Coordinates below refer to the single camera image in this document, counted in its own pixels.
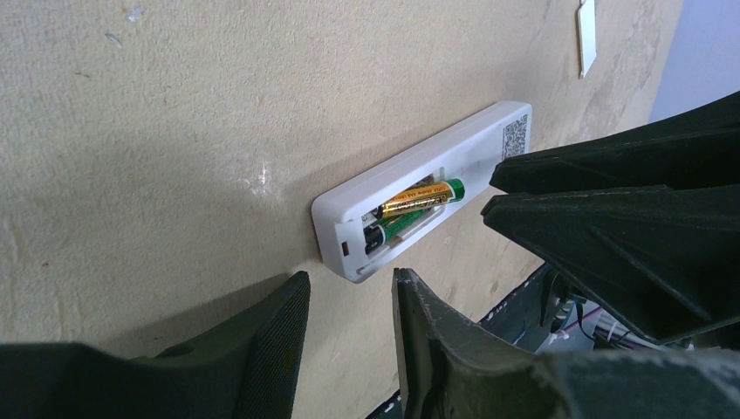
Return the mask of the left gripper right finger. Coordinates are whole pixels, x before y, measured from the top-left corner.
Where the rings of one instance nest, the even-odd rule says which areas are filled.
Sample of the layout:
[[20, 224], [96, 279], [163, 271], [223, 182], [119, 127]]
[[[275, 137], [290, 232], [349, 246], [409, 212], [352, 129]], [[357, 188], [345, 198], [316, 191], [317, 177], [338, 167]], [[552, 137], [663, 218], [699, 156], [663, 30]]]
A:
[[730, 350], [532, 354], [394, 271], [394, 335], [406, 418], [736, 418]]

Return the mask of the white remote control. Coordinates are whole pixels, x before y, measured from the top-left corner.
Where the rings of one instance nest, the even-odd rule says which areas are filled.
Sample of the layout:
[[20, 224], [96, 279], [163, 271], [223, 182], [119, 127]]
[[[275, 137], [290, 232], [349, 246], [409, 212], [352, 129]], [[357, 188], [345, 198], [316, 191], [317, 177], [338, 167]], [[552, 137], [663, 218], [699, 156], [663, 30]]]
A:
[[360, 283], [484, 192], [495, 166], [530, 148], [532, 107], [498, 102], [317, 197], [322, 261]]

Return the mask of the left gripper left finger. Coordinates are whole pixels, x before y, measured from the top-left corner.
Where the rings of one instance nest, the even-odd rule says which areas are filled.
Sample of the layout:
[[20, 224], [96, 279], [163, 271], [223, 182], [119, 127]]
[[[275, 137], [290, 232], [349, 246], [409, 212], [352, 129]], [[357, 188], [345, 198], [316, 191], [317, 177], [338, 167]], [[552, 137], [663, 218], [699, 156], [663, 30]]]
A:
[[311, 283], [304, 271], [259, 303], [154, 357], [78, 342], [1, 348], [4, 418], [289, 418]]

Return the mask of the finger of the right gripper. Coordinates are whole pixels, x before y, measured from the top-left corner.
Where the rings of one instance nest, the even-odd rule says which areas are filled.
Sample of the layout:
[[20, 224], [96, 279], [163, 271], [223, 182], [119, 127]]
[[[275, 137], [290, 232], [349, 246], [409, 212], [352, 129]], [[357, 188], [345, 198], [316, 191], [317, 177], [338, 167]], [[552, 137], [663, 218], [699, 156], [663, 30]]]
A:
[[509, 157], [490, 185], [509, 194], [739, 182], [739, 95], [592, 141]]
[[486, 226], [656, 344], [739, 320], [739, 188], [494, 196]]

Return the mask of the gold battery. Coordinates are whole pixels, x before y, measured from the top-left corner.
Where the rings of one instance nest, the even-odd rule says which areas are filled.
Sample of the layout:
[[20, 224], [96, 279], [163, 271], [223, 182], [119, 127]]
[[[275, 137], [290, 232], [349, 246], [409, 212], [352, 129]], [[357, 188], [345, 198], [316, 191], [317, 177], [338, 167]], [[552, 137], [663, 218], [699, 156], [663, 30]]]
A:
[[406, 189], [371, 212], [380, 219], [427, 210], [447, 203], [456, 203], [465, 196], [465, 186], [453, 178]]

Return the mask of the white battery cover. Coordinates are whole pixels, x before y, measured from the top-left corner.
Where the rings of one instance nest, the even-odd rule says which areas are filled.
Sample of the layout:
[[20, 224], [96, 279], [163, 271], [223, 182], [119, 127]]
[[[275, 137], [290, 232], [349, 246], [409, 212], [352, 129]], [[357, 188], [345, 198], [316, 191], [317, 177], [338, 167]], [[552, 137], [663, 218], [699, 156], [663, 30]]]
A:
[[595, 62], [597, 52], [596, 37], [596, 2], [581, 0], [576, 12], [576, 23], [579, 42], [579, 78], [584, 79]]

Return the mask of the green battery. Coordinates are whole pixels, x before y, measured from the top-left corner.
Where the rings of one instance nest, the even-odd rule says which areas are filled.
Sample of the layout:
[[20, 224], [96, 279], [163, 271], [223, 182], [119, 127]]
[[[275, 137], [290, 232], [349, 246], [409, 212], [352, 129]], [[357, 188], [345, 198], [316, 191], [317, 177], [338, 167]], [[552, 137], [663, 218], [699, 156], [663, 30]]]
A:
[[372, 212], [362, 216], [365, 253], [370, 255], [390, 239], [398, 236], [417, 220], [426, 216], [430, 209], [422, 209], [399, 216], [380, 219]]

